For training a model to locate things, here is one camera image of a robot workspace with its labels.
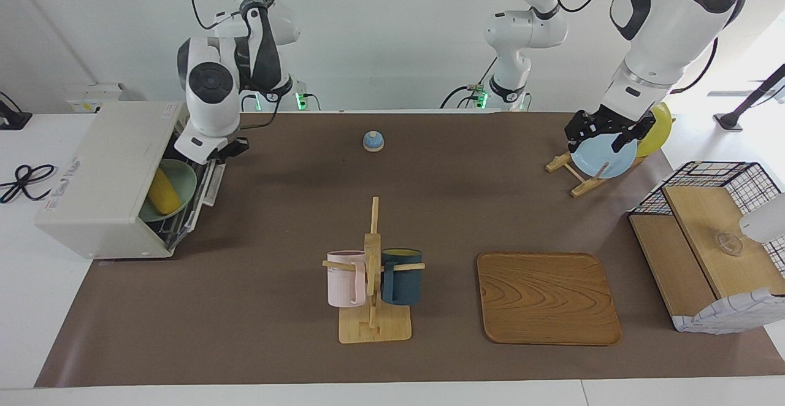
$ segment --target dark blue mug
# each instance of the dark blue mug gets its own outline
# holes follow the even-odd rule
[[[394,271],[398,264],[423,262],[423,252],[410,248],[388,248],[381,252],[381,299],[390,305],[414,305],[420,302],[423,270]]]

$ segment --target plate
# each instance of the plate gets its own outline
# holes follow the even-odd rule
[[[621,133],[605,133],[584,140],[572,154],[572,161],[583,173],[594,177],[605,163],[608,168],[600,179],[617,177],[628,170],[635,161],[637,144],[626,144],[619,153],[614,153],[611,144]]]
[[[664,102],[660,102],[651,108],[651,113],[657,120],[654,126],[648,131],[646,137],[638,143],[637,157],[648,156],[657,151],[670,137],[670,130],[673,128],[673,117]]]
[[[139,218],[143,222],[163,221],[180,213],[180,211],[191,202],[191,199],[196,192],[196,173],[194,173],[191,166],[176,159],[163,159],[159,167],[163,170],[163,173],[166,174],[166,177],[169,178],[169,182],[172,183],[174,192],[177,193],[177,197],[180,198],[182,205],[180,205],[180,208],[177,210],[174,210],[174,213],[163,216],[155,210],[155,206],[152,202],[145,197],[145,202],[142,203],[142,208],[139,210]]]

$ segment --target mug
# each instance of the mug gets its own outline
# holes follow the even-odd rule
[[[417,264],[423,252],[410,248],[388,248],[381,252],[381,299],[390,305],[414,305],[420,302],[423,270],[394,271],[396,264]]]
[[[327,253],[327,260],[354,265],[354,271],[327,268],[327,302],[337,308],[365,305],[365,252],[332,251]]]

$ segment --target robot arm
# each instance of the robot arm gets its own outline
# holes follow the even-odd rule
[[[648,112],[743,7],[744,0],[613,0],[611,20],[631,44],[596,112],[564,129],[570,152],[600,133],[620,133],[618,152],[654,124]]]
[[[178,71],[191,118],[175,148],[194,162],[223,161],[248,148],[238,138],[239,93],[261,93],[278,105],[294,85],[278,54],[275,35],[295,42],[299,31],[285,6],[272,15],[276,0],[234,0],[247,34],[239,37],[192,37],[180,47]]]
[[[567,37],[567,21],[557,0],[525,1],[531,9],[497,13],[485,28],[485,40],[499,57],[496,72],[483,87],[489,93],[488,107],[517,108],[532,68],[524,49],[556,47]]]

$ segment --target blue ball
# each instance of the blue ball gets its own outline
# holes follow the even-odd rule
[[[380,132],[371,130],[365,133],[365,137],[362,138],[362,146],[367,151],[379,151],[385,147],[385,138],[382,137]]]

